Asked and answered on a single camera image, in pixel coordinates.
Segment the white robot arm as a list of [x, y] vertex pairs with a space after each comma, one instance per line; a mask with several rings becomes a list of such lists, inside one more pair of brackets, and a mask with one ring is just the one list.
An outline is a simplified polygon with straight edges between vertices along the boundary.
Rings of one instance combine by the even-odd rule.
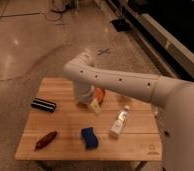
[[96, 68], [85, 54], [69, 60], [63, 74], [85, 87], [94, 85], [162, 108], [164, 171], [194, 171], [194, 82]]

